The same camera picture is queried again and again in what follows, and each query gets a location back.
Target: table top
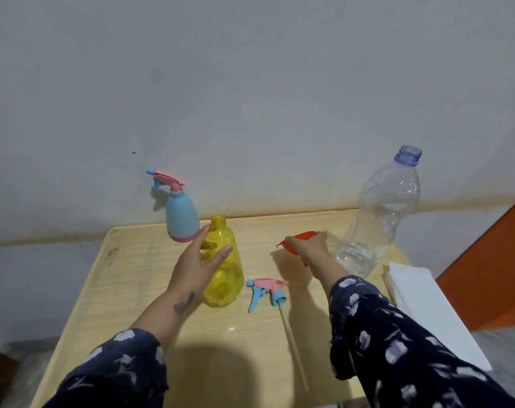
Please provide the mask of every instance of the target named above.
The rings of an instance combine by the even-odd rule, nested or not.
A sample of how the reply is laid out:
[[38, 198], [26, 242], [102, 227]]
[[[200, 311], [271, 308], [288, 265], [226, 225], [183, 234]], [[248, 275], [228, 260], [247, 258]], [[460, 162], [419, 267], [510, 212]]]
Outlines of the table top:
[[[301, 260], [276, 249], [286, 235], [327, 231], [330, 249], [356, 213], [316, 212], [227, 219], [234, 231], [245, 279], [290, 280], [286, 290], [308, 392], [285, 333], [279, 309], [263, 297], [252, 313], [251, 288], [225, 308], [200, 305], [166, 353], [170, 390], [165, 406], [317, 407], [364, 396], [357, 378], [337, 381], [329, 362], [331, 327], [327, 298]], [[128, 328], [167, 287], [187, 244], [172, 241], [165, 224], [112, 228], [82, 288], [35, 395], [41, 407], [64, 378], [99, 344]], [[388, 295], [383, 265], [409, 264], [392, 245], [368, 280]]]

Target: navy patterned sleeve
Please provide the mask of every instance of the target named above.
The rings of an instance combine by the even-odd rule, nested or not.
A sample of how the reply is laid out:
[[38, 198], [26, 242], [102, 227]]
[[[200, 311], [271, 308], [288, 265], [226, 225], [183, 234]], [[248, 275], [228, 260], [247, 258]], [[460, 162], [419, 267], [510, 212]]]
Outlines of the navy patterned sleeve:
[[65, 377], [44, 408], [161, 408], [167, 389], [167, 368], [158, 340], [142, 329], [129, 329], [95, 348]]
[[446, 348], [371, 283], [347, 276], [329, 297], [331, 367], [357, 375], [374, 408], [515, 407], [484, 371]]

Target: tattoo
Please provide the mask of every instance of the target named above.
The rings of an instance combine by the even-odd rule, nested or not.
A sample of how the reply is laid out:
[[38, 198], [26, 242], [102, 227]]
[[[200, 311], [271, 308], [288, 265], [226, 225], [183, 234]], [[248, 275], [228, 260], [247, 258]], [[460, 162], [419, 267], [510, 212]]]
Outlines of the tattoo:
[[184, 314], [184, 312], [186, 312], [186, 309], [190, 307], [190, 305], [192, 304], [194, 299], [195, 299], [195, 291], [192, 291], [190, 293], [190, 296], [188, 297], [187, 302], [185, 302], [185, 303], [179, 302], [173, 306], [174, 313], [177, 314], [178, 316], [182, 316]]

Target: bottle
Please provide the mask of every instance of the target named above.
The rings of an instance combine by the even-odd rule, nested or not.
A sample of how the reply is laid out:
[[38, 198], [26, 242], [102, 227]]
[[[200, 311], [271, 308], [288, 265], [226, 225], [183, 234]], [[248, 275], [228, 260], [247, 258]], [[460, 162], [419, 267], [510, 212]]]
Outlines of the bottle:
[[166, 184], [171, 188], [169, 199], [165, 206], [167, 216], [167, 232], [172, 240], [176, 242], [189, 242], [195, 238], [201, 228], [197, 210], [191, 199], [184, 193], [182, 186], [189, 183], [170, 174], [159, 170], [148, 169], [146, 171], [154, 177], [152, 192]]
[[337, 262], [349, 273], [369, 276], [392, 243], [400, 220], [418, 204], [420, 182], [415, 166], [420, 156], [422, 150], [417, 147], [401, 147], [394, 161], [363, 185], [356, 218], [337, 249]]
[[203, 261], [208, 261], [224, 246], [233, 246], [233, 251], [214, 272], [205, 289], [204, 296], [211, 307], [226, 306], [233, 302], [244, 286], [241, 258], [233, 231], [225, 224], [225, 216], [213, 216], [203, 249]]

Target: red plastic bottle cap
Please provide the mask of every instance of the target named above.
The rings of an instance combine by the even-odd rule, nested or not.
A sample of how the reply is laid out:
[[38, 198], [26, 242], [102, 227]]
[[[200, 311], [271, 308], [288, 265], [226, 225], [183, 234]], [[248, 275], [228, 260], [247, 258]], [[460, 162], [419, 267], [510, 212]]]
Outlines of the red plastic bottle cap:
[[[295, 235], [294, 238], [301, 239], [301, 240], [309, 240], [315, 234], [316, 234], [315, 231], [308, 231], [308, 232], [299, 233], [298, 235]], [[280, 245], [282, 245], [282, 247], [285, 250], [287, 250], [289, 253], [297, 255], [297, 251], [295, 250], [295, 248], [292, 245], [290, 245], [288, 242], [286, 242], [285, 240], [283, 240], [278, 245], [276, 245], [276, 247], [279, 247]]]

